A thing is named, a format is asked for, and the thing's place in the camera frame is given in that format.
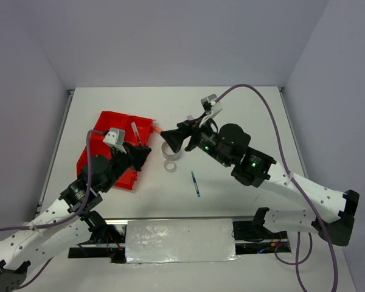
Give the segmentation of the red pen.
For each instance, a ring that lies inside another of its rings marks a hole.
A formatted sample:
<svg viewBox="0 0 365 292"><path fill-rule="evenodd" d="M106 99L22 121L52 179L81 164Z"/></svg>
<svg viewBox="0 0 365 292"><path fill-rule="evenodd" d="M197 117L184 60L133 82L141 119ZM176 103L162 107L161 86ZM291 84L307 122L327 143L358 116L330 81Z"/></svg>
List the red pen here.
<svg viewBox="0 0 365 292"><path fill-rule="evenodd" d="M132 122L131 123L131 127L132 127L132 130L133 130L134 136L135 136L135 138L137 140L138 146L141 146L142 145L142 142L141 142L141 139L140 139L140 135L139 135L139 131L138 131L138 128L136 126L136 123L135 122Z"/></svg>

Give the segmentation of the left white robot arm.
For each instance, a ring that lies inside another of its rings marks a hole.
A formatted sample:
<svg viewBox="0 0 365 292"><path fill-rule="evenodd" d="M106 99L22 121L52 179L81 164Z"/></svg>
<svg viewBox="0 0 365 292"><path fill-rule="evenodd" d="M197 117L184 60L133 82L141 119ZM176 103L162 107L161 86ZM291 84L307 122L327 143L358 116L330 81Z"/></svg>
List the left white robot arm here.
<svg viewBox="0 0 365 292"><path fill-rule="evenodd" d="M39 216L0 241L0 291L27 286L27 274L72 246L98 243L120 234L94 210L129 169L140 171L150 147L124 142L110 148L110 157L89 156L77 179Z"/></svg>

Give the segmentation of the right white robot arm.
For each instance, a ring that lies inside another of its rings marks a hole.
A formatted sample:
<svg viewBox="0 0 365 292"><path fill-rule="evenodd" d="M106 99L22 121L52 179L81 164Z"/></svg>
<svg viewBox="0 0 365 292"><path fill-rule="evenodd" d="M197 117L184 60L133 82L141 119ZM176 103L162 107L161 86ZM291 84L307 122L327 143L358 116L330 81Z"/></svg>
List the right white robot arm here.
<svg viewBox="0 0 365 292"><path fill-rule="evenodd" d="M299 231L315 233L336 246L349 244L360 195L354 190L340 192L319 185L285 167L271 156L249 146L250 135L234 123L214 131L214 122L180 122L175 130L162 131L161 137L173 152L183 147L207 153L223 167L232 167L231 175L244 186L267 190L302 206L301 210L276 210L260 207L252 224L253 233L266 238L270 233Z"/></svg>

